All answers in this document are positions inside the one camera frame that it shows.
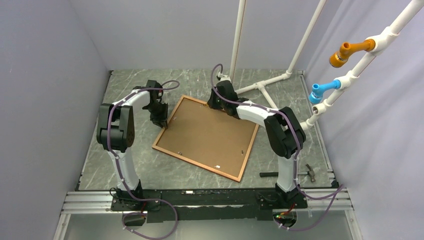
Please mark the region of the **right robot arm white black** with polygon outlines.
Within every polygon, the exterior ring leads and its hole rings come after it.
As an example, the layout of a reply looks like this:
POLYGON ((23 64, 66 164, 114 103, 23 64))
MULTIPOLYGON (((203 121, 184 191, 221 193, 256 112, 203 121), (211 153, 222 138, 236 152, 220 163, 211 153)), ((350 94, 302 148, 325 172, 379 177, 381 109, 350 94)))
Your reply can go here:
POLYGON ((299 194, 297 160, 306 140, 305 132, 293 110, 289 107, 269 108, 238 97, 228 79, 221 79, 212 85, 207 105, 211 109, 222 110, 233 118, 250 121, 265 128, 270 147, 278 156, 275 200, 280 207, 289 207, 299 194))

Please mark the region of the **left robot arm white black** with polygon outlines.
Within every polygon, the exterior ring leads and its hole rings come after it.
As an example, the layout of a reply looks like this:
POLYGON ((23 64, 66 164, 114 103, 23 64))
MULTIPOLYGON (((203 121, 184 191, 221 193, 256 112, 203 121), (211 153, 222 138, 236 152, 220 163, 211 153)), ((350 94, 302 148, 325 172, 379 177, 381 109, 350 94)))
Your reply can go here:
POLYGON ((150 121, 168 127, 168 104, 162 99, 163 84, 148 80, 145 86, 136 86, 129 95, 114 103, 103 103, 98 112, 96 140, 111 158, 117 178, 115 198, 131 210, 144 203, 143 188, 132 154, 135 133, 135 112, 149 111, 150 121))

